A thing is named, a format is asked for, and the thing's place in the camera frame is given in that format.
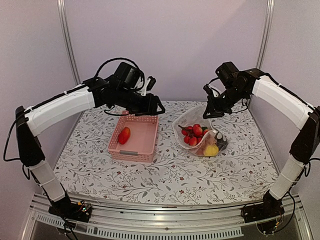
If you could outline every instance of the table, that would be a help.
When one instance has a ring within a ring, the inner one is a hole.
[[[197,157],[175,140],[172,122],[205,102],[164,101],[152,163],[113,160],[108,144],[118,118],[105,107],[86,111],[54,173],[68,192],[105,199],[169,205],[260,200],[277,178],[274,163],[248,110],[212,119],[229,140],[216,157]],[[233,111],[243,108],[237,104]],[[119,107],[112,112],[121,112]]]

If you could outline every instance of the leaf pattern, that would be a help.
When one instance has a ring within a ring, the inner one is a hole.
[[[211,120],[229,140],[227,149],[216,157],[194,156],[177,143],[172,122],[186,110],[205,104],[163,102],[166,113],[159,116],[151,163],[113,160],[108,144],[118,118],[105,114],[103,107],[88,110],[54,173],[69,192],[119,201],[207,205],[260,200],[277,172],[248,110]],[[242,108],[237,104],[233,111]]]

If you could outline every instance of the plastic bag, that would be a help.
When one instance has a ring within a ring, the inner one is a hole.
[[[172,127],[176,141],[184,149],[189,150],[196,156],[214,157],[227,148],[228,140],[220,131],[211,125],[208,119],[203,119],[205,109],[205,106],[196,106],[189,109],[172,123]],[[182,134],[182,129],[179,125],[186,128],[194,124],[207,127],[209,131],[205,133],[197,145],[190,146],[184,142],[185,135]]]

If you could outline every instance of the basket handle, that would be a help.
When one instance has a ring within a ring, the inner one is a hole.
[[[125,151],[125,150],[120,150],[119,152],[122,155],[131,155],[131,156],[138,156],[137,151]]]

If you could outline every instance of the yellow fruit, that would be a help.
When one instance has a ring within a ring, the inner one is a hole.
[[[214,157],[218,154],[218,152],[219,148],[217,147],[217,145],[208,145],[203,151],[203,154],[205,157]]]

